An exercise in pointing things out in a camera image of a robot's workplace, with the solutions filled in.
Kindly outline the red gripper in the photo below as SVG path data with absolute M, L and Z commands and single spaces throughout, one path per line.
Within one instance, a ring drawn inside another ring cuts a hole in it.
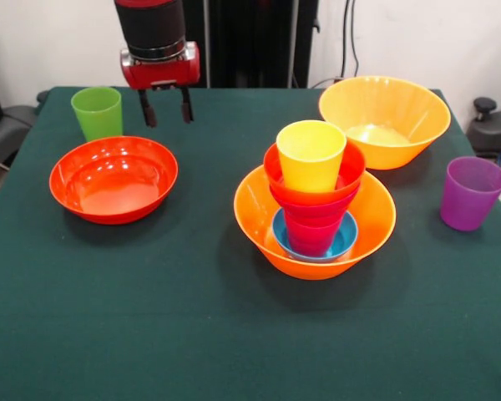
M 194 120 L 187 86 L 197 84 L 200 80 L 200 51 L 197 42 L 187 42 L 183 52 L 175 58 L 156 62 L 140 60 L 132 56 L 128 49 L 122 49 L 120 64 L 129 87 L 138 90 L 144 121 L 148 127 L 156 127 L 157 119 L 146 90 L 166 85 L 180 87 L 183 120 L 186 124 Z

